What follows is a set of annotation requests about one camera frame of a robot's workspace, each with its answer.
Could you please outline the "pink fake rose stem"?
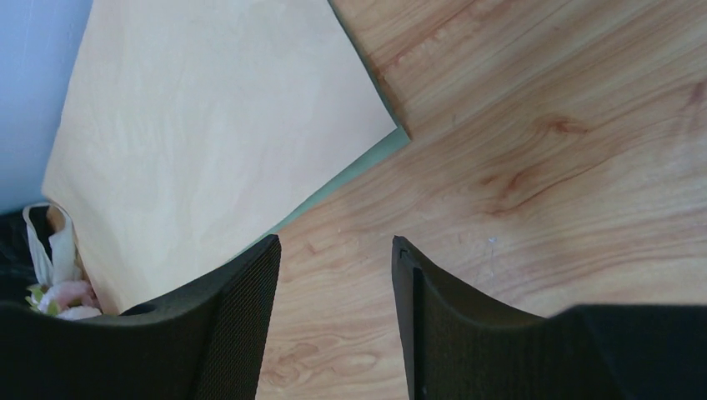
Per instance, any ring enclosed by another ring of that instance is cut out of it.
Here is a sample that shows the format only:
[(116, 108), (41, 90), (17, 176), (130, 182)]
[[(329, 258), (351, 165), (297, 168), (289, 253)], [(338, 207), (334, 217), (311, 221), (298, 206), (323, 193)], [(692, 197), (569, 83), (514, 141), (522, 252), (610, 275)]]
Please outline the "pink fake rose stem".
[(25, 301), (36, 313), (72, 321), (103, 314), (88, 281), (66, 281), (51, 287), (35, 284), (27, 290)]

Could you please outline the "green and tan wrapping paper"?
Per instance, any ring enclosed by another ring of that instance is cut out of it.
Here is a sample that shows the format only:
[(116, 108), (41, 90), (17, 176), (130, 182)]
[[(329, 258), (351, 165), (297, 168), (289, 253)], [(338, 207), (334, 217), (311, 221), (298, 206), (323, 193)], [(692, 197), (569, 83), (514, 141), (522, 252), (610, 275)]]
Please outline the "green and tan wrapping paper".
[(43, 194), (122, 313), (407, 140), (330, 2), (96, 1)]

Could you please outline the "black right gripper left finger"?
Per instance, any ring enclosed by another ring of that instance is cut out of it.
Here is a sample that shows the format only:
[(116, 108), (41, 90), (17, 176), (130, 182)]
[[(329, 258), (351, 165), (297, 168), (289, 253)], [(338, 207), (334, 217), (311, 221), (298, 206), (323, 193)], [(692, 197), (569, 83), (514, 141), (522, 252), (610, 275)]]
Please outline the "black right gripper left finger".
[(269, 235), (121, 315), (62, 320), (1, 306), (4, 399), (252, 399), (278, 282)]

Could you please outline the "beige ribbon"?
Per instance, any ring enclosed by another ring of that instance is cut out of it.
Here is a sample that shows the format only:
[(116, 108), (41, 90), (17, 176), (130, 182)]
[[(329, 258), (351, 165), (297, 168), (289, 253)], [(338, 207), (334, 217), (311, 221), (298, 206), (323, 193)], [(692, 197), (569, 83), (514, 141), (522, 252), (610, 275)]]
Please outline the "beige ribbon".
[(73, 221), (60, 207), (35, 203), (22, 210), (28, 248), (35, 276), (43, 286), (77, 281), (83, 276), (77, 264)]

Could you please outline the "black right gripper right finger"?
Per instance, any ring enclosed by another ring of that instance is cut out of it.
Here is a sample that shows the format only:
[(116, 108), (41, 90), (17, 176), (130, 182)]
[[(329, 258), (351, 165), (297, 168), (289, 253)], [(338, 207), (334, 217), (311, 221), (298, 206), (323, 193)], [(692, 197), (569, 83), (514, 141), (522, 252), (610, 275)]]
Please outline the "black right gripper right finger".
[(703, 399), (706, 309), (574, 306), (543, 318), (438, 267), (407, 238), (391, 262), (412, 399)]

